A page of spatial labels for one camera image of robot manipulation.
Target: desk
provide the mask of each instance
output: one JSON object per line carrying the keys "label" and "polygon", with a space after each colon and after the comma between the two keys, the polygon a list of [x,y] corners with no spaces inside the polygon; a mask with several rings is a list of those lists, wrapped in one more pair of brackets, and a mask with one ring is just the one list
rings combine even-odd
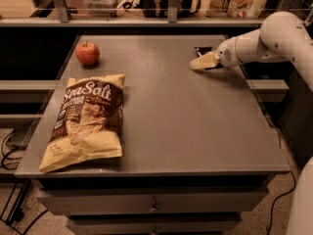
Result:
{"label": "desk", "polygon": [[[190,69],[195,47],[224,39],[82,35],[98,44],[100,62],[85,69],[71,55],[16,176],[36,182],[39,201],[68,216],[75,234],[231,229],[290,168],[239,67]],[[116,73],[126,73],[123,156],[40,173],[67,79]]]}

